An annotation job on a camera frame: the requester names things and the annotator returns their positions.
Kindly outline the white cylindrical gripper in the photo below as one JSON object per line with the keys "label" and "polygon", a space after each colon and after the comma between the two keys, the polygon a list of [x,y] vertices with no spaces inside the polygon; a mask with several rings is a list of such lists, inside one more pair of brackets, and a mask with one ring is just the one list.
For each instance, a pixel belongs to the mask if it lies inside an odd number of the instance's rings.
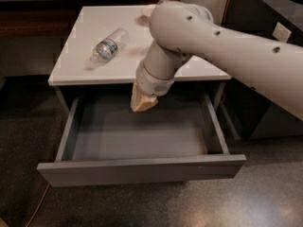
{"label": "white cylindrical gripper", "polygon": [[134,112],[145,112],[154,107],[158,103],[157,96],[166,95],[174,83],[174,79],[157,79],[152,76],[143,61],[136,69],[135,80],[131,97],[131,108]]}

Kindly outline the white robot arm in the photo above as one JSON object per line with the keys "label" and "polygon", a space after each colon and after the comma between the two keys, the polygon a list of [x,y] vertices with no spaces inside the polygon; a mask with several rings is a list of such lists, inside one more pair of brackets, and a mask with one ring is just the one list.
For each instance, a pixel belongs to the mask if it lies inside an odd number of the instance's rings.
{"label": "white robot arm", "polygon": [[194,5],[176,1],[156,5],[149,28],[153,42],[136,69],[133,111],[156,105],[177,70],[197,56],[303,119],[302,47],[217,26]]}

